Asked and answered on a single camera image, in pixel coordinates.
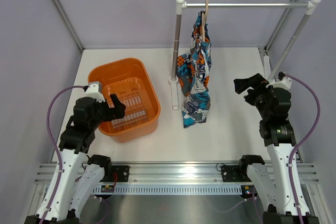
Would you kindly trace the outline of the wooden clothes hanger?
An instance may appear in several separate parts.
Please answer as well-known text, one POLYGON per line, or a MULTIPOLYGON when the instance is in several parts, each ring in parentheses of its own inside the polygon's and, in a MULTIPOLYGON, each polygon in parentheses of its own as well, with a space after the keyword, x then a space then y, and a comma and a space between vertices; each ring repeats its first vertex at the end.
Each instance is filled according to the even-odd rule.
POLYGON ((205 42, 206 40, 205 25, 206 25, 207 16, 208 16, 208 4, 209 4, 209 0, 205 0, 205 11, 202 13, 202 42, 205 42))

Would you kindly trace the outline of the colourful patterned shorts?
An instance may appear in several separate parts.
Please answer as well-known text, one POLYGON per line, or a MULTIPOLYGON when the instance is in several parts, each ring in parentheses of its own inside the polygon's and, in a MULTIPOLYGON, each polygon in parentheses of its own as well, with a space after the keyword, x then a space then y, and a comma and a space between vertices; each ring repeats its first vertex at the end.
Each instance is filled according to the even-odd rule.
POLYGON ((212 67, 212 44, 205 25, 205 42, 202 42, 202 13, 198 13, 192 31, 192 46, 188 53, 177 58, 177 77, 184 95, 182 103, 183 127, 205 123, 211 107, 208 92, 209 73, 212 67))

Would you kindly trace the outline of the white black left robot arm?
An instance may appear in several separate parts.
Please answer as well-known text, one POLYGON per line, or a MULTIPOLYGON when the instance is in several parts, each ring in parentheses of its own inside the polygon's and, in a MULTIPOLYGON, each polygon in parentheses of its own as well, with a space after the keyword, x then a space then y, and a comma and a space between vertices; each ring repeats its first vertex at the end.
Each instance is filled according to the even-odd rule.
POLYGON ((79 223, 81 211, 100 181, 108 181, 113 174, 111 159, 107 156, 87 156, 95 139, 95 130, 103 122, 121 119, 126 106, 116 94, 108 102, 92 97, 76 101, 57 148, 58 164, 47 194, 34 215, 25 223, 79 223))

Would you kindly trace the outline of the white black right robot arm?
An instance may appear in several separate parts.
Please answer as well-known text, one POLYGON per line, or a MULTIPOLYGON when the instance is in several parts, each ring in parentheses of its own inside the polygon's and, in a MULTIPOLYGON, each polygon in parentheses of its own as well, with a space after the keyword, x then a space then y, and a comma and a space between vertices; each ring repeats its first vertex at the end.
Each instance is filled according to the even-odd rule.
POLYGON ((269 154, 274 178, 268 175, 265 162, 258 155, 244 155, 239 161, 238 176, 253 183, 264 212, 262 223, 319 223, 302 192, 296 152, 300 146, 288 119, 291 108, 291 79, 283 72, 278 82, 270 82, 257 73, 235 79, 235 92, 246 91, 245 101, 260 116, 259 133, 269 154))

